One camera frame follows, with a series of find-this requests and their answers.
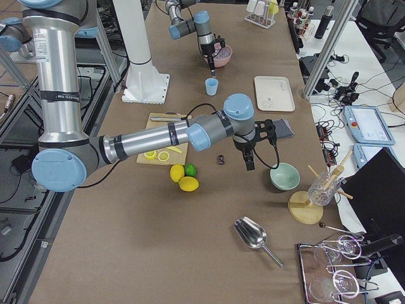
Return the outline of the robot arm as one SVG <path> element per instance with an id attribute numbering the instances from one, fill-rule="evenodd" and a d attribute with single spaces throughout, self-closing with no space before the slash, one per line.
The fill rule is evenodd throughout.
<path id="1" fill-rule="evenodd" d="M 191 143 L 196 151 L 232 137 L 237 148 L 258 133 L 245 94 L 230 95 L 211 115 L 115 137 L 90 137 L 82 128 L 75 36 L 97 33 L 95 1 L 22 1 L 22 22 L 32 31 L 44 131 L 31 172 L 57 193 L 80 187 L 99 168 L 155 149 Z"/>
<path id="2" fill-rule="evenodd" d="M 199 1 L 165 1 L 165 10 L 170 17 L 169 28 L 173 40 L 196 33 L 197 45 L 201 56 L 207 60 L 212 77 L 216 77 L 215 56 L 218 55 L 215 44 L 225 47 L 225 40 L 216 36 L 211 29 L 209 13 L 206 10 L 198 11 L 194 16 L 186 19 L 182 10 L 197 4 Z"/>

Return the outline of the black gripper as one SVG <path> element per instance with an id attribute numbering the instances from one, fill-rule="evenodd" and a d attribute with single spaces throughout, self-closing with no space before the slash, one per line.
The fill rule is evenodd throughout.
<path id="1" fill-rule="evenodd" d="M 210 67 L 210 72 L 212 78 L 216 78 L 216 69 L 215 69 L 215 43 L 211 42 L 209 44 L 201 44 L 202 55 L 207 59 L 208 65 Z"/>
<path id="2" fill-rule="evenodd" d="M 246 170 L 247 171 L 255 170 L 253 149 L 255 148 L 256 143 L 254 141 L 243 139 L 238 136 L 233 136 L 232 139 L 235 148 L 242 153 L 242 156 L 246 164 Z"/>

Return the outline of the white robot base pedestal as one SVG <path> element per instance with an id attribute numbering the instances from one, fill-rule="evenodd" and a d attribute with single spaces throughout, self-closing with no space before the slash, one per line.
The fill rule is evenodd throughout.
<path id="1" fill-rule="evenodd" d="M 115 10 L 130 63 L 122 100 L 162 105 L 170 81 L 153 65 L 140 1 L 115 1 Z"/>

